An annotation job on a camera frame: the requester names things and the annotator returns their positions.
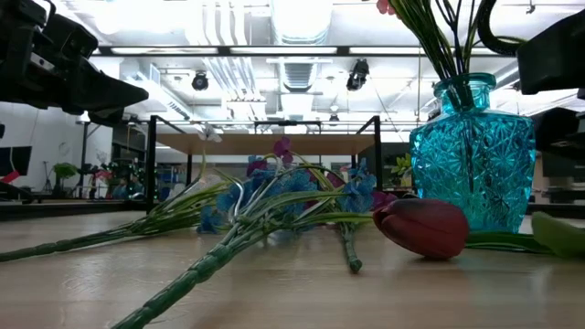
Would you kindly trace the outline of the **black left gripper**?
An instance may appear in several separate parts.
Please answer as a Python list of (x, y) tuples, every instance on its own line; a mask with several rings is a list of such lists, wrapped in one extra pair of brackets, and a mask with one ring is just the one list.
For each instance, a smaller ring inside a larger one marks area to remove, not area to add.
[(49, 8), (34, 0), (0, 0), (0, 101), (89, 111), (93, 123), (121, 123), (124, 108), (149, 93), (93, 68), (97, 38), (44, 1)]

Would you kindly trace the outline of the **pink white flower stem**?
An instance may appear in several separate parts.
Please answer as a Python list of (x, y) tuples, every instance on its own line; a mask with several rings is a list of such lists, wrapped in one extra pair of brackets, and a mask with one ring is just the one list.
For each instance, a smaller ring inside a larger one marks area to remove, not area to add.
[(444, 54), (442, 78), (448, 80), (447, 96), (454, 109), (467, 111), (473, 106), (470, 62), (477, 31), (477, 6), (482, 0), (434, 0), (452, 38), (440, 38)]

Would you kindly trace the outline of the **orange flower stem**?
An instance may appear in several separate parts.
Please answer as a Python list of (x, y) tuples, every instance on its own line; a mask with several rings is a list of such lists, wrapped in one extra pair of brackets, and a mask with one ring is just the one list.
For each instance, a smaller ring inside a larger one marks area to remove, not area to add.
[(378, 12), (396, 16), (419, 40), (441, 80), (462, 72), (458, 53), (437, 24), (431, 0), (377, 0)]

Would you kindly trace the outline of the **teal cut glass vase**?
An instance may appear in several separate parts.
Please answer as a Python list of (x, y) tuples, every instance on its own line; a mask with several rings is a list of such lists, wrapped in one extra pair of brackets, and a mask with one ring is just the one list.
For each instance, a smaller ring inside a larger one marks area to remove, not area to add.
[(472, 231), (516, 233), (533, 184), (535, 128), (528, 117), (491, 109), (494, 87), (488, 73), (435, 86), (440, 115), (409, 135), (413, 183), (419, 197), (459, 207)]

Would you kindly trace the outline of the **pale white flower stem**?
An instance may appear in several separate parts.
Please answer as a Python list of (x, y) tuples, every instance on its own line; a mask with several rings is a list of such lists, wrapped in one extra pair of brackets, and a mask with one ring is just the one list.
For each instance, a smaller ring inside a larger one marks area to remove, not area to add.
[(217, 177), (204, 177), (203, 174), (204, 171), (200, 170), (194, 182), (142, 218), (74, 239), (2, 252), (0, 262), (82, 249), (119, 239), (158, 235), (181, 228), (195, 227), (199, 232), (216, 233), (224, 227), (224, 219), (215, 213), (212, 202), (223, 191), (224, 184)]

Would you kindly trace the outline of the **blue flower stem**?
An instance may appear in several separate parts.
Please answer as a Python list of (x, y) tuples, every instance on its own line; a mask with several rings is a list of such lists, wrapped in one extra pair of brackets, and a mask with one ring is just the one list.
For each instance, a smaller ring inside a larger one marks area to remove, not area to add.
[(225, 213), (232, 223), (224, 238), (160, 292), (115, 324), (112, 329), (143, 329), (198, 284), (210, 279), (239, 253), (272, 234), (257, 235), (251, 230), (244, 229), (242, 222), (233, 214), (235, 202), (231, 205), (225, 202), (216, 204), (216, 209)]

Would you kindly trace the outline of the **dark red tulip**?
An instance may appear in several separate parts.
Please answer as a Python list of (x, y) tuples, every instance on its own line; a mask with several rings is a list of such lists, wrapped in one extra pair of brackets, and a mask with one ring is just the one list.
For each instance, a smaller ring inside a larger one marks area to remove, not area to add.
[(532, 232), (473, 232), (463, 211), (437, 199), (396, 199), (376, 209), (373, 221), (385, 237), (421, 256), (447, 260), (463, 249), (517, 250), (585, 260), (585, 228), (536, 212)]

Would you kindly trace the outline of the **purple flower stem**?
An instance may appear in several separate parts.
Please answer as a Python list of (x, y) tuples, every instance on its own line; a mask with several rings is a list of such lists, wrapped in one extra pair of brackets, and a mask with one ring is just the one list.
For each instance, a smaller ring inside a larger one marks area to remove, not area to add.
[(272, 153), (248, 157), (247, 180), (239, 186), (233, 214), (244, 229), (257, 235), (334, 224), (349, 270), (360, 272), (362, 260), (355, 247), (357, 227), (392, 197), (377, 190), (377, 177), (365, 157), (350, 166), (348, 177), (344, 177), (306, 162), (291, 146), (291, 141), (283, 137)]

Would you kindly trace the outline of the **wooden shelf black metal legs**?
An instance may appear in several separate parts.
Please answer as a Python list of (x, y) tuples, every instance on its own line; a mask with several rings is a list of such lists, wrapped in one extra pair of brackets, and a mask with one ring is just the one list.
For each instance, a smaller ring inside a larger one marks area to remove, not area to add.
[(381, 120), (375, 115), (360, 125), (354, 134), (237, 134), (220, 136), (219, 142), (207, 140), (206, 133), (186, 133), (171, 122), (152, 116), (148, 122), (147, 165), (154, 168), (155, 147), (158, 143), (187, 155), (192, 162), (194, 154), (205, 155), (260, 155), (266, 154), (278, 145), (288, 148), (291, 154), (299, 155), (350, 155), (352, 157), (369, 146), (375, 149), (373, 163), (377, 178), (376, 188), (383, 190), (383, 164), (381, 160)]

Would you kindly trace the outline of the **green plant on workbench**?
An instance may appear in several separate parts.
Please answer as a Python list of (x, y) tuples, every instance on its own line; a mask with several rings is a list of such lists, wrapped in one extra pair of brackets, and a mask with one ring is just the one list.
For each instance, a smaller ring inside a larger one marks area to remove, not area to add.
[(55, 173), (55, 185), (52, 190), (52, 196), (62, 197), (64, 195), (64, 181), (75, 176), (78, 173), (78, 168), (71, 163), (57, 163), (53, 165), (53, 172)]

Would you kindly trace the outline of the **black monitor red stripe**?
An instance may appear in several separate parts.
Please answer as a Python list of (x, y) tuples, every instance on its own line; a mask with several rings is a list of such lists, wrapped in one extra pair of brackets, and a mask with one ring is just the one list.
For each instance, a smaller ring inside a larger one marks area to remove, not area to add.
[(0, 147), (0, 182), (8, 184), (26, 176), (31, 153), (31, 146)]

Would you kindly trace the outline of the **small green potted plant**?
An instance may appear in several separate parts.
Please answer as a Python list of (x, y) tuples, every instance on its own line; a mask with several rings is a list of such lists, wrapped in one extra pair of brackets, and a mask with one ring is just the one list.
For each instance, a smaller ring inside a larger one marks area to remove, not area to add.
[(412, 187), (412, 167), (410, 154), (405, 153), (396, 158), (396, 163), (391, 166), (390, 173), (396, 186)]

